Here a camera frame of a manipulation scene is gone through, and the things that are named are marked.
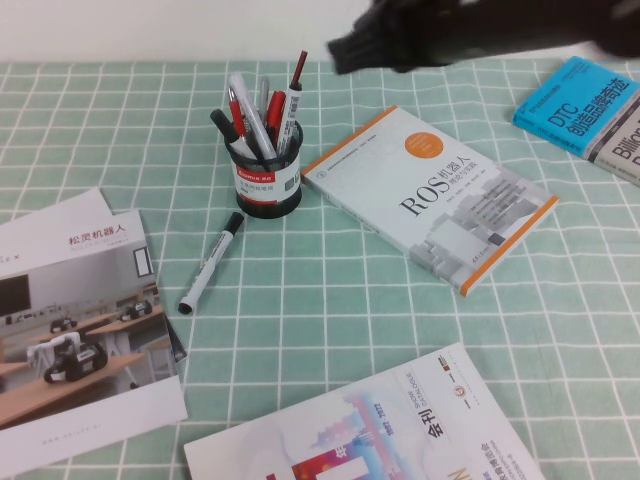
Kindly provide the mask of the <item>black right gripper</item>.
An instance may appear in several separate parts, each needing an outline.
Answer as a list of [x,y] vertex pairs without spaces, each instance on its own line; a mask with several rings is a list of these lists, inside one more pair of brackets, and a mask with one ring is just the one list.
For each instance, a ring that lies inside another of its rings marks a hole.
[[327,43],[337,75],[375,68],[406,73],[464,59],[456,39],[466,1],[375,1],[353,30]]

